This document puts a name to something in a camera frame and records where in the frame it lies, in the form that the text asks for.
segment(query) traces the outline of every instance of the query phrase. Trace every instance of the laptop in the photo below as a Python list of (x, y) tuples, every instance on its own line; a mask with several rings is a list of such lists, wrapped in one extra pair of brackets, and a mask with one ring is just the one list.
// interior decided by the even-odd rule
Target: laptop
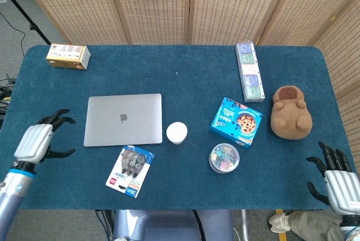
[(84, 146), (160, 144), (161, 94), (90, 97)]

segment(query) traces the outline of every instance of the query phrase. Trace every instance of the table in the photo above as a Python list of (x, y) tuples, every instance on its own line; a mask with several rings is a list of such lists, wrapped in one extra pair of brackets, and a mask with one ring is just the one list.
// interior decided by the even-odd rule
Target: table
[[(31, 48), (22, 63), (0, 133), (0, 178), (28, 126), (60, 108), (75, 125), (55, 133), (52, 149), (76, 148), (69, 158), (46, 160), (22, 208), (81, 209), (320, 209), (307, 181), (325, 193), (315, 165), (305, 159), (322, 156), (319, 140), (350, 155), (325, 60), (314, 47), (259, 46), (256, 53), (266, 99), (245, 105), (263, 113), (253, 145), (236, 145), (236, 171), (217, 174), (208, 164), (211, 149), (231, 143), (209, 131), (223, 97), (244, 102), (235, 46), (89, 46), (88, 70), (59, 69), (45, 60), (49, 46)], [(272, 95), (282, 85), (305, 94), (313, 129), (305, 139), (289, 141), (270, 127)], [(105, 186), (121, 147), (83, 146), (90, 96), (161, 93), (162, 144), (143, 145), (155, 154), (137, 199)], [(181, 145), (166, 138), (175, 121), (188, 126)]]

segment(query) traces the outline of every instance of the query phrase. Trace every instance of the brown plush toy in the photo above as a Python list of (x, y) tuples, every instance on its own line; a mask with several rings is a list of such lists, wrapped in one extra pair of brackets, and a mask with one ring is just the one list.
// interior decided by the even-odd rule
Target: brown plush toy
[(299, 140), (310, 133), (313, 122), (299, 88), (293, 85), (281, 87), (274, 94), (273, 101), (271, 128), (277, 136)]

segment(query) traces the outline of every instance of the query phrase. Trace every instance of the apple logo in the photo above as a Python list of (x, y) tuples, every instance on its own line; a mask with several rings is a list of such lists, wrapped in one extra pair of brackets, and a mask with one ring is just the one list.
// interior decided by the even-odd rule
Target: apple logo
[(127, 121), (127, 119), (128, 119), (128, 115), (126, 115), (126, 114), (124, 114), (124, 113), (122, 113), (122, 114), (120, 115), (120, 121), (121, 121), (121, 123), (123, 123), (124, 121)]

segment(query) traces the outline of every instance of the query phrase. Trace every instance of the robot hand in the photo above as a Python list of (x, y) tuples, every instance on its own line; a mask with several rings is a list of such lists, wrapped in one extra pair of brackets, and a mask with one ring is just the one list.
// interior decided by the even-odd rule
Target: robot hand
[(15, 151), (17, 161), (14, 164), (22, 162), (35, 166), (46, 158), (65, 158), (73, 154), (74, 148), (66, 152), (54, 152), (50, 149), (53, 132), (65, 122), (75, 123), (75, 120), (69, 117), (61, 117), (68, 112), (68, 109), (60, 109), (53, 116), (44, 117), (36, 125), (30, 126)]
[(308, 189), (315, 199), (330, 205), (337, 214), (342, 215), (340, 227), (347, 237), (352, 229), (359, 229), (360, 226), (360, 182), (341, 150), (335, 151), (322, 142), (319, 142), (319, 146), (326, 166), (317, 157), (308, 157), (307, 161), (314, 162), (324, 177), (328, 197), (317, 192), (312, 182), (308, 182)]

